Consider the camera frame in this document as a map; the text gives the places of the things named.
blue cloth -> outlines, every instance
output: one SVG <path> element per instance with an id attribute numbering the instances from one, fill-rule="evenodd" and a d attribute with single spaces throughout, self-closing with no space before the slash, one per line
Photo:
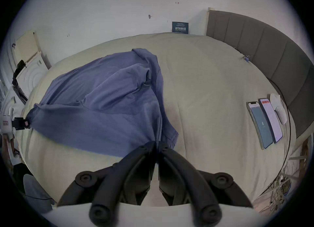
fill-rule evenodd
<path id="1" fill-rule="evenodd" d="M 148 141 L 174 148 L 178 138 L 165 113 L 157 57 L 146 49 L 108 55 L 57 77 L 26 118 L 57 143 L 120 157 Z"/>

blue sign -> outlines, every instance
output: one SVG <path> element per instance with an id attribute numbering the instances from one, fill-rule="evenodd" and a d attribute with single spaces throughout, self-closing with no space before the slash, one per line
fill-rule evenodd
<path id="1" fill-rule="evenodd" d="M 185 22 L 172 22 L 173 33 L 189 33 L 189 23 Z"/>

wires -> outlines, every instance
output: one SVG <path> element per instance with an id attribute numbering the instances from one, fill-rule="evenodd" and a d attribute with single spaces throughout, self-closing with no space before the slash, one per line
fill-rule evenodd
<path id="1" fill-rule="evenodd" d="M 269 81 L 271 81 L 277 88 L 278 88 L 278 90 L 280 91 L 280 93 L 281 93 L 281 96 L 282 96 L 282 99 L 284 100 L 284 103 L 285 103 L 285 105 L 286 105 L 286 108 L 287 108 L 287 111 L 288 111 L 288 119 L 289 119 L 289 131 L 290 131 L 290 133 L 289 133 L 289 144 L 288 144 L 288 150 L 287 150 L 287 154 L 286 154 L 286 156 L 285 156 L 285 159 L 284 159 L 284 163 L 282 164 L 282 167 L 281 167 L 281 169 L 280 169 L 280 171 L 278 172 L 278 174 L 277 174 L 277 176 L 276 176 L 276 178 L 273 180 L 273 182 L 268 186 L 268 188 L 266 189 L 266 190 L 268 190 L 270 187 L 271 187 L 271 185 L 276 181 L 276 179 L 277 179 L 277 177 L 279 176 L 279 174 L 280 174 L 280 172 L 281 172 L 281 170 L 282 170 L 282 168 L 284 167 L 284 165 L 285 165 L 285 162 L 286 162 L 286 159 L 287 159 L 287 156 L 288 156 L 288 153 L 289 153 L 289 148 L 290 148 L 290 141 L 291 141 L 291 122 L 290 122 L 290 115 L 289 115 L 289 110 L 288 110 L 288 106 L 287 106 L 287 103 L 286 103 L 286 100 L 285 100 L 285 97 L 284 97 L 284 95 L 283 95 L 283 93 L 282 93 L 282 91 L 280 90 L 280 88 L 277 86 L 277 84 L 276 83 L 274 83 L 271 79 L 269 79 L 269 78 L 267 78 Z"/>
<path id="2" fill-rule="evenodd" d="M 46 198 L 46 199 L 43 199 L 43 198 L 34 198 L 34 197 L 31 197 L 31 196 L 28 196 L 26 194 L 23 193 L 23 196 L 26 196 L 26 197 L 29 197 L 29 198 L 33 198 L 33 199 L 38 199 L 38 200 L 53 200 L 52 198 Z"/>

upholstered headboard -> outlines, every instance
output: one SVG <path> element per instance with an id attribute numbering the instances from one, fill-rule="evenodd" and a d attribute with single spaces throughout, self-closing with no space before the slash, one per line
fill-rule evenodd
<path id="1" fill-rule="evenodd" d="M 209 11 L 206 35 L 249 55 L 250 61 L 277 84 L 293 116 L 297 137 L 311 125 L 314 65 L 295 42 L 257 19 L 214 10 Z"/>

bed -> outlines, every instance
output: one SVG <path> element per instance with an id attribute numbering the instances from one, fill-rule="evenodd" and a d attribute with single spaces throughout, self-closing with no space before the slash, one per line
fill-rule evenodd
<path id="1" fill-rule="evenodd" d="M 283 165 L 289 123 L 281 125 L 283 138 L 279 142 L 261 149 L 246 102 L 277 91 L 240 52 L 214 38 L 161 33 L 117 39 L 86 49 L 47 72 L 33 89 L 22 116 L 41 101 L 57 76 L 99 57 L 133 48 L 145 48 L 158 58 L 166 114 L 179 133 L 175 150 L 198 170 L 229 173 L 251 201 L 257 198 Z M 290 119 L 290 144 L 294 146 L 296 128 L 292 116 Z M 18 131 L 16 137 L 24 162 L 55 201 L 79 172 L 96 171 L 121 159 L 57 144 L 32 129 Z M 146 205 L 161 206 L 156 194 L 161 195 L 155 177 Z"/>

